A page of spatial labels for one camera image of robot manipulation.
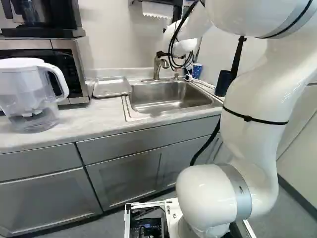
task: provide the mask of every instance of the gray cabinet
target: gray cabinet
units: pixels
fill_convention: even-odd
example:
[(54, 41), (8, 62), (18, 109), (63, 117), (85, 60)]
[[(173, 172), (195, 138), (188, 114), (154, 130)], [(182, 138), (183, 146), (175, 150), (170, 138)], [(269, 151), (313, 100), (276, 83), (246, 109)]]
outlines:
[(219, 116), (77, 142), (86, 165), (210, 135)]
[(0, 234), (5, 237), (101, 212), (83, 168), (0, 183)]
[[(196, 152), (205, 144), (210, 136), (184, 141), (166, 146), (162, 149), (163, 177), (159, 181), (162, 187), (174, 186), (179, 173), (187, 168)], [(195, 165), (211, 164), (221, 145), (218, 134), (209, 147), (198, 157)]]
[(317, 209), (317, 114), (277, 161), (277, 172)]
[(292, 141), (298, 136), (304, 126), (317, 110), (317, 85), (307, 86), (298, 99), (289, 123), (283, 133), (277, 149), (277, 159), (284, 153)]
[(87, 166), (103, 210), (155, 192), (160, 158), (156, 149)]
[(0, 181), (14, 180), (81, 167), (73, 143), (0, 154)]

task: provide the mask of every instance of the metal tray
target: metal tray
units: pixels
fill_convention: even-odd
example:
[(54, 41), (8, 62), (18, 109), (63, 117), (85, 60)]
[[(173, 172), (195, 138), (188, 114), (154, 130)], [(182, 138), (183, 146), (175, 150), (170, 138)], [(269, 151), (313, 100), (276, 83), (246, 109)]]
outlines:
[(127, 95), (131, 86), (125, 77), (99, 78), (95, 84), (93, 96), (95, 98), (108, 98)]

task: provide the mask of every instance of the faucet handle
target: faucet handle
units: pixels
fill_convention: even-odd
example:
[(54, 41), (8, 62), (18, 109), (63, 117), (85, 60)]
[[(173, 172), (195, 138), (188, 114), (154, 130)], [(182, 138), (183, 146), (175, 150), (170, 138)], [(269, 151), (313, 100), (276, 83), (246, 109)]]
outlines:
[(179, 73), (175, 73), (175, 74), (174, 74), (174, 80), (175, 80), (175, 81), (178, 81), (178, 76), (179, 76)]

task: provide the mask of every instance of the countertop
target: countertop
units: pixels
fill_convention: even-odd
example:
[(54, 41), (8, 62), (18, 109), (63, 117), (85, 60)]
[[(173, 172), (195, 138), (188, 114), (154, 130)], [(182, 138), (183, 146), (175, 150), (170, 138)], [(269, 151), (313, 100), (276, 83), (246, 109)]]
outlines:
[(73, 143), (103, 136), (219, 115), (221, 108), (127, 122), (121, 97), (92, 99), (86, 107), (59, 110), (60, 123), (39, 133), (20, 133), (0, 117), (0, 154)]

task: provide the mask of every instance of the cabinet door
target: cabinet door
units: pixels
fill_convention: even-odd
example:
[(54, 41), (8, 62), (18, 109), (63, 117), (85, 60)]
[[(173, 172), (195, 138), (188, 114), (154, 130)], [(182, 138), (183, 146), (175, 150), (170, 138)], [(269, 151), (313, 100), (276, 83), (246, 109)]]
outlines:
[(277, 161), (277, 172), (317, 208), (317, 114)]
[(87, 166), (103, 210), (156, 190), (161, 150), (151, 150)]
[[(179, 173), (187, 168), (196, 152), (205, 144), (210, 136), (180, 142), (163, 148), (162, 166), (163, 177), (160, 181), (162, 187), (173, 186)], [(221, 144), (218, 134), (209, 147), (199, 156), (195, 165), (211, 164)]]
[(0, 183), (0, 233), (5, 237), (100, 212), (83, 168)]
[(317, 85), (307, 86), (298, 99), (277, 149), (277, 159), (284, 153), (317, 109)]

